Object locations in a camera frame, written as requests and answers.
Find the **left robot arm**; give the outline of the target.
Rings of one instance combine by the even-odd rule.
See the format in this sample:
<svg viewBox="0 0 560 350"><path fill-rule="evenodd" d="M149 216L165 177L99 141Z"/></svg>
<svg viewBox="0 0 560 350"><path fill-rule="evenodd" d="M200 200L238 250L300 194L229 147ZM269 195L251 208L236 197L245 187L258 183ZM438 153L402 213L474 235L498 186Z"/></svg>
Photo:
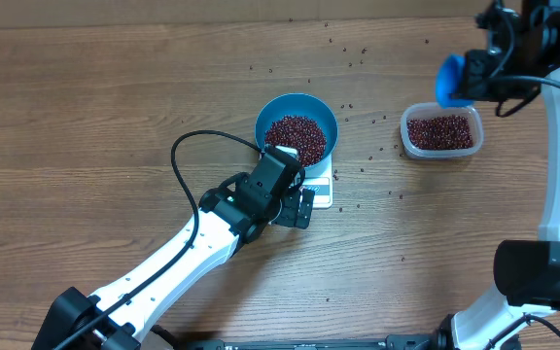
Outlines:
<svg viewBox="0 0 560 350"><path fill-rule="evenodd" d="M307 228L312 191L295 181L298 152L265 146L251 173L204 194L186 225L123 277L85 296L58 296L35 349L138 349L158 319L202 276L258 239L270 224Z"/></svg>

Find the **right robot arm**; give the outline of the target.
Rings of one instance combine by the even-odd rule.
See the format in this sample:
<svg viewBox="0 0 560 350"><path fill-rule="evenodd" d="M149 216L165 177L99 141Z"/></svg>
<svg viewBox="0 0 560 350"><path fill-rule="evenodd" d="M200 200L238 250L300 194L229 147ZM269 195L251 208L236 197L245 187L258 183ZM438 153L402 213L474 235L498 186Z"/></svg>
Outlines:
<svg viewBox="0 0 560 350"><path fill-rule="evenodd" d="M560 311L560 1L526 1L520 11L495 1L475 22L487 46L448 58L437 77L437 103L512 101L522 109L541 98L548 124L545 203L537 238L498 246L492 287L443 321L437 349L515 348L517 333Z"/></svg>

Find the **blue plastic measuring scoop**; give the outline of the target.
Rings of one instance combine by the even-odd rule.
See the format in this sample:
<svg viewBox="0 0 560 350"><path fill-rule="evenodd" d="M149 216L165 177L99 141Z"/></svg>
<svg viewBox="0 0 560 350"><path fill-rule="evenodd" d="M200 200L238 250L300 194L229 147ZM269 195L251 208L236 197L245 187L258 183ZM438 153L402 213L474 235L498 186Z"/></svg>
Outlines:
<svg viewBox="0 0 560 350"><path fill-rule="evenodd" d="M463 108L472 106L473 100L454 97L462 83L466 60L458 54L451 54L441 64L435 84L437 104L441 108Z"/></svg>

